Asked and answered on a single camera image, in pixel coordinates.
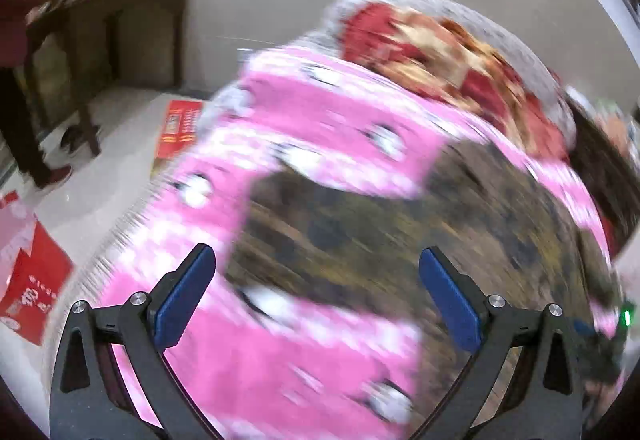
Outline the floral brown navy garment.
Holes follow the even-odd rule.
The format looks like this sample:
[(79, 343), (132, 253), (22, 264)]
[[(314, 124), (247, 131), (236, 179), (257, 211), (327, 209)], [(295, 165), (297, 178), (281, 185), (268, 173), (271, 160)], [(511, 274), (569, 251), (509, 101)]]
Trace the floral brown navy garment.
[(420, 282), (419, 257), (431, 246), (518, 308), (554, 302), (592, 324), (594, 303), (617, 311), (623, 302), (593, 233), (498, 147), (471, 141), (442, 148), (409, 199), (331, 189), (290, 166), (255, 181), (224, 275), (240, 295), (275, 288), (416, 325), (417, 425), (464, 363)]

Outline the dark wooden side table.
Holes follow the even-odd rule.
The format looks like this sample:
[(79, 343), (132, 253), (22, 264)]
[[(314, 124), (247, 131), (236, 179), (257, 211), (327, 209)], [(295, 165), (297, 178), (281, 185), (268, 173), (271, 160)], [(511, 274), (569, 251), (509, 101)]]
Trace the dark wooden side table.
[(73, 0), (48, 10), (27, 26), (27, 55), (24, 62), (26, 91), (32, 96), (38, 121), (43, 129), (52, 129), (49, 116), (44, 107), (39, 83), (35, 72), (34, 55), (50, 34), (58, 34), (62, 38), (63, 51), (66, 54), (67, 70), (70, 74), (70, 97), (78, 111), (82, 134), (89, 145), (91, 154), (101, 154), (101, 147), (93, 130), (89, 108), (81, 94), (80, 52), (78, 34), (82, 22), (91, 17), (96, 18), (98, 26), (105, 34), (106, 55), (110, 66), (111, 77), (118, 80), (122, 77), (120, 69), (120, 45), (118, 35), (119, 19), (130, 7), (157, 6), (171, 16), (171, 88), (179, 90), (183, 84), (183, 47), (184, 16), (186, 16), (186, 0)]

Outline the pink penguin blanket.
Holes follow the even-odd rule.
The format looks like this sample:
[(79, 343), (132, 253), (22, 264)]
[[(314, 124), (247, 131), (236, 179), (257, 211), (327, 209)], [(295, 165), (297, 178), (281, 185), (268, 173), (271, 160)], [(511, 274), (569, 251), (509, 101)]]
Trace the pink penguin blanket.
[(438, 247), (485, 293), (612, 335), (620, 284), (559, 160), (308, 50), (251, 57), (150, 201), (102, 300), (205, 243), (218, 271), (170, 366), (230, 439), (400, 439), (466, 356), (420, 282)]

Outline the red poster on floor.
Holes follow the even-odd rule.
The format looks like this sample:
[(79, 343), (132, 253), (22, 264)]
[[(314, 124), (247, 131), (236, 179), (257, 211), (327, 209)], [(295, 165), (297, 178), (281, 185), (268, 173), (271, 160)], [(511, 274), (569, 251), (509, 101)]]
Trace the red poster on floor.
[(73, 262), (17, 192), (1, 197), (0, 231), (1, 323), (40, 345)]

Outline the dark wooden headboard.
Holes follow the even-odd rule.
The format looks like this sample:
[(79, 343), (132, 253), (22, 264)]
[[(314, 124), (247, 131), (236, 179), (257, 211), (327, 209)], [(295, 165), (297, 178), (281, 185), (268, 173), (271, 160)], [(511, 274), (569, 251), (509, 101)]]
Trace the dark wooden headboard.
[(597, 205), (610, 255), (616, 258), (639, 223), (639, 177), (587, 111), (568, 96), (565, 98), (576, 127), (570, 164)]

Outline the red gold quilt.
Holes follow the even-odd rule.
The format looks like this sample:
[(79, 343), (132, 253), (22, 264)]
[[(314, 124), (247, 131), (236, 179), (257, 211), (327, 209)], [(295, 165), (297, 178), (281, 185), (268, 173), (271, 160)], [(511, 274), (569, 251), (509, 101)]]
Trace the red gold quilt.
[(343, 22), (342, 59), (483, 118), (527, 155), (567, 160), (560, 129), (491, 45), (446, 17), (370, 2)]

